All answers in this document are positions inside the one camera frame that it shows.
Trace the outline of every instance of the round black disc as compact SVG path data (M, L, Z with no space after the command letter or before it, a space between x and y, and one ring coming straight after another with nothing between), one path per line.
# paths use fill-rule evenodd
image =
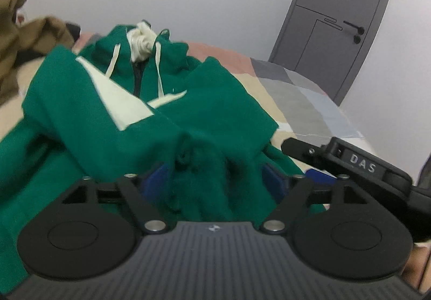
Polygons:
M345 204L298 224L294 246L304 261L325 274L370 280L393 275L404 267L412 237L388 212Z
M84 279L121 264L135 243L133 227L121 216L92 204L62 204L44 210L18 237L25 266L54 279Z

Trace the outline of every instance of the screw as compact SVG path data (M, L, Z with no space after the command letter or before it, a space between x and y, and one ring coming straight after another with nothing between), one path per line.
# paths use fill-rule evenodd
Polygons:
M166 228L166 224L160 220L151 220L145 222L144 227L151 232L160 232Z
M263 224L263 228L270 232L279 232L285 227L284 223L278 220L268 220Z

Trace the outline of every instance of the green hoodie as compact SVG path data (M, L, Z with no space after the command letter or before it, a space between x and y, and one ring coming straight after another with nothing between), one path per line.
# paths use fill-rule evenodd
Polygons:
M0 143L0 291L26 276L16 251L20 230L83 175L114 181L164 162L171 174L157 207L170 223L259 225L275 208L262 165L301 173L269 144L277 124L242 85L215 58L187 56L187 44L170 42L169 33L157 36L159 50L142 64L133 96L126 32L134 28L115 27L78 58L57 47L32 80L23 120Z

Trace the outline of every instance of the ribbed gray panel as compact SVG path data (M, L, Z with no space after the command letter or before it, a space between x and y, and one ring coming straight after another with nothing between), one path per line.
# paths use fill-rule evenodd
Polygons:
M281 237L251 223L180 222L145 237L116 270L85 281L29 277L12 300L405 300L420 295L398 277L349 283L302 264Z

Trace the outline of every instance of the door handle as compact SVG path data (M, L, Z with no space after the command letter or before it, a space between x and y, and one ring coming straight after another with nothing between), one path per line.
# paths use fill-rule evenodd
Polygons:
M354 27L356 30L358 30L358 35L363 35L365 33L365 29L363 26L357 26L355 24L349 23L348 21L343 21L343 23L351 27Z

